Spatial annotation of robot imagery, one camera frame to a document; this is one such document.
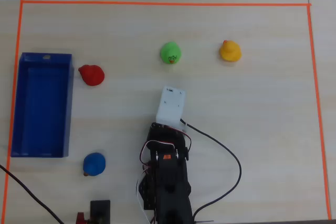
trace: green rubber duck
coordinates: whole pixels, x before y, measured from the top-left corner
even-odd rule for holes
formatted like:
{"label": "green rubber duck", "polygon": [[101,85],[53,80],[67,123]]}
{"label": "green rubber duck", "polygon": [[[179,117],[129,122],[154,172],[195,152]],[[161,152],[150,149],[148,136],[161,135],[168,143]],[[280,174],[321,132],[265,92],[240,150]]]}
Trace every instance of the green rubber duck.
{"label": "green rubber duck", "polygon": [[160,56],[164,63],[175,64],[181,58],[181,50],[175,42],[168,42],[163,45],[160,51]]}

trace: blue rubber duck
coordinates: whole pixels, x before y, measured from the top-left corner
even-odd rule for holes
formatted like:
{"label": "blue rubber duck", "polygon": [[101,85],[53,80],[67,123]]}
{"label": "blue rubber duck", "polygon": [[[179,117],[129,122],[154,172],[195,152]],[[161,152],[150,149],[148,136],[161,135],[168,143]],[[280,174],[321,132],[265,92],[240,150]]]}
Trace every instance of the blue rubber duck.
{"label": "blue rubber duck", "polygon": [[102,154],[98,152],[91,153],[84,158],[84,176],[97,176],[105,170],[105,166],[106,161]]}

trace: red and white wire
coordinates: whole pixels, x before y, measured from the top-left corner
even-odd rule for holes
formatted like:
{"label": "red and white wire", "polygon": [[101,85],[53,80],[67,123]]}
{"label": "red and white wire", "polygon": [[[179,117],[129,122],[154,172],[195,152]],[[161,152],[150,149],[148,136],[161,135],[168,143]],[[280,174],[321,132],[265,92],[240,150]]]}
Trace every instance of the red and white wire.
{"label": "red and white wire", "polygon": [[190,145],[189,145],[188,151],[190,151],[190,148],[191,148],[191,137],[189,137],[189,135],[188,135],[187,133],[185,133],[184,131],[180,131],[180,130],[178,130],[178,129],[174,128],[174,127],[171,127],[171,126],[167,126],[167,127],[168,127],[168,128],[171,128],[171,129],[173,129],[173,130],[175,130],[175,131],[181,132],[183,135],[185,135],[186,137],[189,138],[189,140],[190,140]]}
{"label": "red and white wire", "polygon": [[145,142],[144,145],[143,145],[143,147],[141,148],[141,152],[140,152],[140,162],[141,162],[143,165],[148,166],[148,167],[149,167],[149,165],[148,165],[147,163],[144,163],[144,162],[142,161],[141,157],[142,157],[142,153],[143,153],[145,147],[146,147],[147,144],[150,143],[150,142],[157,142],[157,143],[160,143],[160,144],[171,145],[171,146],[173,146],[173,148],[175,149],[175,145],[174,145],[173,143],[169,143],[169,142],[163,142],[163,141],[158,141],[158,140],[149,140],[149,141]]}
{"label": "red and white wire", "polygon": [[145,210],[143,210],[143,206],[141,205],[141,202],[140,202],[139,197],[138,197],[138,191],[139,191],[138,183],[139,183],[140,178],[142,177],[142,174],[144,174],[144,173],[147,171],[147,169],[148,169],[148,168],[146,168],[146,169],[141,173],[140,177],[139,177],[138,180],[136,181],[135,194],[136,194],[136,199],[137,199],[138,202],[139,202],[139,205],[140,205],[140,208],[141,208],[143,214],[145,215],[145,217],[146,217],[148,223],[151,224],[151,222],[149,221],[149,219],[148,219],[148,217],[147,217],[147,215],[146,215]]}

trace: orange tape boundary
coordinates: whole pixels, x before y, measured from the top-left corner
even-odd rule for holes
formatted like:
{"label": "orange tape boundary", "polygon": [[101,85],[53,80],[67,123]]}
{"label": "orange tape boundary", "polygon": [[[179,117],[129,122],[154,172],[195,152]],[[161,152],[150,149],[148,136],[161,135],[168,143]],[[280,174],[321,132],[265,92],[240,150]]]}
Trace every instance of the orange tape boundary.
{"label": "orange tape boundary", "polygon": [[320,93],[319,93],[319,82],[318,82],[318,79],[317,79],[317,69],[316,69],[316,59],[315,59],[313,29],[312,29],[312,25],[311,25],[310,6],[307,6],[307,16],[308,16],[308,28],[309,28],[309,38],[310,38],[311,60],[312,60],[312,63],[313,63],[315,93],[316,93],[316,102],[317,102],[317,113],[318,113],[318,116],[319,116],[319,126],[320,126],[320,140],[321,140],[321,151],[322,151],[322,166],[323,166],[325,203],[326,203],[326,207],[327,207],[328,219],[331,220],[327,159],[326,159],[326,155],[325,155],[326,154],[325,153],[326,149],[325,149],[325,145],[324,145],[322,112],[321,112]]}
{"label": "orange tape boundary", "polygon": [[[9,170],[11,164],[11,150],[12,150],[12,137],[13,137],[13,122],[14,122],[14,108],[15,108],[15,94],[16,94],[16,81],[17,81],[17,69],[18,69],[18,54],[20,45],[20,35],[22,26],[22,14],[24,4],[95,4],[95,5],[150,5],[150,6],[306,6],[307,16],[308,16],[308,28],[309,28],[309,38],[310,38],[310,49],[311,58],[313,65],[316,101],[317,101],[317,111],[319,118],[319,128],[320,128],[320,141],[321,141],[321,152],[322,152],[322,166],[323,166],[323,179],[324,179],[324,192],[325,192],[325,203],[327,207],[328,219],[331,220],[331,210],[330,210],[330,198],[329,198],[329,186],[328,186],[328,171],[327,171],[327,160],[326,160],[326,149],[324,145],[323,136],[323,126],[322,126],[322,113],[320,104],[320,94],[319,85],[316,70],[316,60],[314,51],[314,41],[313,32],[311,24],[310,15],[310,3],[169,3],[169,2],[122,2],[122,1],[39,1],[39,0],[20,0],[19,9],[19,19],[17,26],[16,35],[16,48],[15,48],[15,60],[14,60],[14,76],[13,76],[13,89],[12,89],[12,104],[11,104],[11,117],[9,126],[9,138],[8,138],[8,150],[7,150],[7,163],[6,168]],[[7,204],[7,193],[8,193],[8,174],[5,175],[5,188],[4,188],[4,199],[2,207],[2,218],[1,224],[5,224],[6,216],[6,204]]]}

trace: blue plastic tray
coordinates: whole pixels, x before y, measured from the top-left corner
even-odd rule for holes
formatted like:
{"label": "blue plastic tray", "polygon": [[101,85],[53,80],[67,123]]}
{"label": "blue plastic tray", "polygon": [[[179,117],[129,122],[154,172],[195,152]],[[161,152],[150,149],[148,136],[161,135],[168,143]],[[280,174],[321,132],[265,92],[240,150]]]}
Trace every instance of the blue plastic tray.
{"label": "blue plastic tray", "polygon": [[68,156],[73,75],[71,55],[22,53],[11,157]]}

